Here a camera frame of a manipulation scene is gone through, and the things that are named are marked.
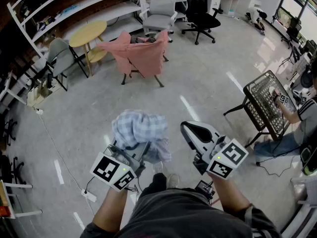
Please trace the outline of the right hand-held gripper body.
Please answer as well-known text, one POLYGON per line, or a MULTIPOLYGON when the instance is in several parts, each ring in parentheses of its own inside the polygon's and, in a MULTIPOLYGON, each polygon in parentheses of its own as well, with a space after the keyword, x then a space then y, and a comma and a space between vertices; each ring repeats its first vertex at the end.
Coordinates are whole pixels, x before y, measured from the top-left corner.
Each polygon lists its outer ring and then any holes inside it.
POLYGON ((248 156, 248 151, 236 140, 225 135, 197 150, 193 164, 200 174, 209 173, 228 179, 248 156))

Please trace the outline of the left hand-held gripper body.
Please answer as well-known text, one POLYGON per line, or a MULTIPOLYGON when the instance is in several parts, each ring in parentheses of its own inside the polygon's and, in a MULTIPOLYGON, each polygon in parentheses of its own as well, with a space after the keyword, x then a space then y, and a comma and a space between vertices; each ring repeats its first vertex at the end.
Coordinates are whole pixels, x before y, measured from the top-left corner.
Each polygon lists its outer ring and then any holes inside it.
POLYGON ((90 173, 114 190, 122 191, 145 169, 144 156, 137 161, 115 142, 98 154, 90 173))

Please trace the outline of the blue plaid shirt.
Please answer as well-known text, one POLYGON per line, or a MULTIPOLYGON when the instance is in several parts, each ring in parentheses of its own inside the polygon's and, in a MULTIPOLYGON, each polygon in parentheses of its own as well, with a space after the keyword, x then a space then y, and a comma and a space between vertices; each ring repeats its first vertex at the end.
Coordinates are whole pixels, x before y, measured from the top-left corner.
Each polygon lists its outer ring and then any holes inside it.
POLYGON ((149 151, 145 154, 147 162, 171 161, 165 116, 149 115, 142 110, 125 110, 111 122, 111 126, 119 148, 133 148, 150 142, 149 151))

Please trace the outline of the person's left forearm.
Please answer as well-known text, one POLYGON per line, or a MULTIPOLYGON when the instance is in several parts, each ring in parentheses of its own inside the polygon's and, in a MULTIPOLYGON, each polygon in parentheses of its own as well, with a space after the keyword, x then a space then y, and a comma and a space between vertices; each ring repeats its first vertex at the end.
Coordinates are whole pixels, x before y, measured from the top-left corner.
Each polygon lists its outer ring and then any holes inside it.
POLYGON ((120 230, 127 194, 128 192, 125 189, 118 192, 110 188, 92 222, 107 232, 118 232, 120 230))

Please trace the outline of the person's right forearm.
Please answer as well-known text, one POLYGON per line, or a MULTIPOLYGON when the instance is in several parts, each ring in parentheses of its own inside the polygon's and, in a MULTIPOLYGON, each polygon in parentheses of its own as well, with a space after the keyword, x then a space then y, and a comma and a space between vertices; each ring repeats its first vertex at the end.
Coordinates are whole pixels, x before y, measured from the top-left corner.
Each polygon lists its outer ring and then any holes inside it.
POLYGON ((222 179, 214 174, 208 173, 211 177, 216 192, 218 193, 223 210, 231 215, 235 215, 242 210, 249 208, 251 203, 240 192, 235 183, 230 179, 222 179))

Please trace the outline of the white power strip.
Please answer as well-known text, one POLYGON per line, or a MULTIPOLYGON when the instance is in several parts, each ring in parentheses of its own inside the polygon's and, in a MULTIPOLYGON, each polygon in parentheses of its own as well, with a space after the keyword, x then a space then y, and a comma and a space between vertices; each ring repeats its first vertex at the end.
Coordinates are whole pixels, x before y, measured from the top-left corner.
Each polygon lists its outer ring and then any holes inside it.
POLYGON ((82 189, 81 194, 82 194, 86 199, 88 199, 88 200, 90 200, 90 201, 92 201, 92 202, 96 202, 96 200, 97 200, 97 197, 96 197, 94 194, 90 193, 90 192, 89 192, 88 190, 86 190, 86 189, 82 189))

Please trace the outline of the person's dark trouser leg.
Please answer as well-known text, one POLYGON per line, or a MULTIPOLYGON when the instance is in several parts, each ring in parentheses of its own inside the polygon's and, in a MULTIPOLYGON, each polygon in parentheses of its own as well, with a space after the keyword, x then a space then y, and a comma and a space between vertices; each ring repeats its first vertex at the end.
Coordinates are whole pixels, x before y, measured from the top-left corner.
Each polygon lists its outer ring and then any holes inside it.
POLYGON ((152 183, 143 190, 140 197, 165 191, 167 189, 166 183, 167 183, 166 176, 163 173, 155 174, 153 176, 152 183))

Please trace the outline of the black waist device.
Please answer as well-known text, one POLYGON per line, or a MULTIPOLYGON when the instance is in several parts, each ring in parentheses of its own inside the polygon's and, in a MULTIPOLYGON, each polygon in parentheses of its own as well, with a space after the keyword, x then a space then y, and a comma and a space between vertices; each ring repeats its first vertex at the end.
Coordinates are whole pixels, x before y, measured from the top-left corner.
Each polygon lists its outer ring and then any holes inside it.
POLYGON ((215 191, 213 189, 213 181, 207 183, 201 180, 198 185, 195 187, 195 191, 204 195, 208 201, 213 199, 215 191))

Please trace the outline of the black mesh table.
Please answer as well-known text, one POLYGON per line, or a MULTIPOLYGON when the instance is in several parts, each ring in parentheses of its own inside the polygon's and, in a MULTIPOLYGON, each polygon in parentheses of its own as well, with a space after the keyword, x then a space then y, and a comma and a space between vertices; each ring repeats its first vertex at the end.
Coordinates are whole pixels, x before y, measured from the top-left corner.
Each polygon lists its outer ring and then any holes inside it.
POLYGON ((290 122, 285 118, 282 111, 277 107, 272 99, 270 88, 278 90, 285 96, 286 108, 294 112, 296 106, 290 99, 287 91, 277 79, 275 74, 268 70, 243 88, 245 98, 242 104, 226 111, 224 115, 241 109, 247 113, 258 134, 246 144, 245 147, 252 145, 260 136, 270 135, 272 140, 281 140, 290 122))

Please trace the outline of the person's dark shirt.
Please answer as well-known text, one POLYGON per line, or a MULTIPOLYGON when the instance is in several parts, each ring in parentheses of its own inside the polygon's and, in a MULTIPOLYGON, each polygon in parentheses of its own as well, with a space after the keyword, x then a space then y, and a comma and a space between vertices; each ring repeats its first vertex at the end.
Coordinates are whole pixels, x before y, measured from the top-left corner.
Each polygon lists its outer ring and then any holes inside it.
POLYGON ((140 197, 128 223, 117 232, 94 223, 80 238, 282 238, 271 220, 250 205, 236 215, 213 208, 197 192, 167 189, 140 197))

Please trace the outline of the black chair base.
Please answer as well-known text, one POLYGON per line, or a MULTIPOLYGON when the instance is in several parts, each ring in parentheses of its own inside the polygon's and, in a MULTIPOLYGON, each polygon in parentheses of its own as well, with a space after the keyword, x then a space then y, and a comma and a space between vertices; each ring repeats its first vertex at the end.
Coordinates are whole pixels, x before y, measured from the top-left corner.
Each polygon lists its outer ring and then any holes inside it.
POLYGON ((4 120, 4 116, 0 116, 0 139, 4 138, 8 146, 11 145, 12 140, 16 140, 16 138, 12 135, 15 125, 17 125, 17 121, 10 119, 6 122, 4 120))
POLYGON ((14 180, 16 184, 26 185, 27 182, 23 181, 20 175, 20 168, 24 166, 24 162, 17 162, 17 157, 10 162, 6 155, 0 155, 0 179, 7 183, 12 183, 14 180))

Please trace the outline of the black office chair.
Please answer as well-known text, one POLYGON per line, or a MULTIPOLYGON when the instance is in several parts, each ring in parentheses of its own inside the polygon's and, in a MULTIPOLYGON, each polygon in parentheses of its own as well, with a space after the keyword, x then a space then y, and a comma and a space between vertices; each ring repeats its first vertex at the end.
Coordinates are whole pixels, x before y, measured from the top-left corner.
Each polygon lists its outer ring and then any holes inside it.
POLYGON ((189 22, 190 29, 182 29, 181 34, 186 32, 197 32, 195 45, 198 45, 199 35, 202 33, 212 39, 212 43, 215 43, 215 38, 210 35, 211 29, 219 27, 220 21, 216 19, 217 14, 223 14, 223 10, 212 8, 213 15, 208 11, 208 0, 187 0, 187 9, 185 15, 189 22))

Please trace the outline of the grey padded chair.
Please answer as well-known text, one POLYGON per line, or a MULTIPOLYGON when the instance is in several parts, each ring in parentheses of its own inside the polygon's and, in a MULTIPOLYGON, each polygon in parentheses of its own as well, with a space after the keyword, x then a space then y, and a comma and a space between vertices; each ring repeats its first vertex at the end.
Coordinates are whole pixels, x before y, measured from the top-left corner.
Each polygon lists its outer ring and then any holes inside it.
POLYGON ((88 78, 88 74, 84 70, 84 63, 69 43, 62 38, 53 39, 49 44, 45 67, 65 91, 67 91, 67 87, 63 85, 58 77, 61 76, 62 78, 67 78, 66 71, 74 65, 78 65, 84 75, 88 78))

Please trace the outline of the yellow round side table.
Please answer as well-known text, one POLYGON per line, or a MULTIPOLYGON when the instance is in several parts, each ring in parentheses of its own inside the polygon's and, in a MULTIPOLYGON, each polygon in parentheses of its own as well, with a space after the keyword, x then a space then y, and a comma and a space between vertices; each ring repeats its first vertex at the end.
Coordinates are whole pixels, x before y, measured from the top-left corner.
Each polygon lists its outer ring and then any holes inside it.
POLYGON ((97 20, 90 22, 79 30, 77 30, 70 38, 69 45, 72 48, 82 47, 85 54, 86 64, 88 66, 89 75, 92 76, 91 63, 99 62, 107 54, 107 51, 94 47, 91 49, 90 43, 99 39, 103 42, 101 34, 106 30, 107 22, 103 20, 97 20))

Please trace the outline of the black chair by window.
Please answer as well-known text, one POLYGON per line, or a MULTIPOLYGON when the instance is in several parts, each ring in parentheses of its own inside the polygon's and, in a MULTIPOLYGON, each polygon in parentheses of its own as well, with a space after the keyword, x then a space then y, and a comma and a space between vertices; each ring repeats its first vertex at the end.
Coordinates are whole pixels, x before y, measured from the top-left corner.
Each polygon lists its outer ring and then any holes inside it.
POLYGON ((288 44, 288 49, 290 49, 295 44, 299 44, 299 40, 301 37, 298 37, 300 30, 302 29, 301 21, 297 17, 292 17, 290 21, 290 25, 286 30, 286 34, 288 38, 281 38, 282 42, 286 42, 288 44))

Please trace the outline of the white office chair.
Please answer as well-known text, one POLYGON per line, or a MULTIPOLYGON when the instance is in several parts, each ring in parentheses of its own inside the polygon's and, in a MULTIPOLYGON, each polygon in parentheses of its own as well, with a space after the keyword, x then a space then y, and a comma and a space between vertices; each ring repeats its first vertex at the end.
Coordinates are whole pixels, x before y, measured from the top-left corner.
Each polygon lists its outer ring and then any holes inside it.
POLYGON ((139 14, 142 20, 145 36, 158 36, 159 32, 167 30, 173 34, 173 27, 176 21, 177 11, 175 10, 176 0, 151 0, 150 6, 139 14))

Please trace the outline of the white shelf unit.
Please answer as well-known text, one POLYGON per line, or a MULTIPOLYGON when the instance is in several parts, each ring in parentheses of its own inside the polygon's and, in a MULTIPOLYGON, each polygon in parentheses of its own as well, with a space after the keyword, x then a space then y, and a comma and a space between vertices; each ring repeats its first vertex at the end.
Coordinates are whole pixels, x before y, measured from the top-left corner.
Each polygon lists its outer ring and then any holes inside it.
POLYGON ((16 0, 6 6, 23 37, 43 58, 54 30, 64 32, 106 11, 110 12, 106 20, 135 14, 145 4, 141 0, 16 0))

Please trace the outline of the large window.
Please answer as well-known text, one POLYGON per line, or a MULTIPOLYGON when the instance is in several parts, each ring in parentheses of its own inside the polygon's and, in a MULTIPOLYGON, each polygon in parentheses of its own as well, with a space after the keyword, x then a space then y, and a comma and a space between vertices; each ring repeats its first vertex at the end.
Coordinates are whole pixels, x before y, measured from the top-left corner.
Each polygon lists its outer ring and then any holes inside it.
POLYGON ((317 43, 317 2, 314 0, 281 0, 275 16, 284 29, 290 26, 292 18, 299 19, 302 27, 300 41, 314 40, 317 43))

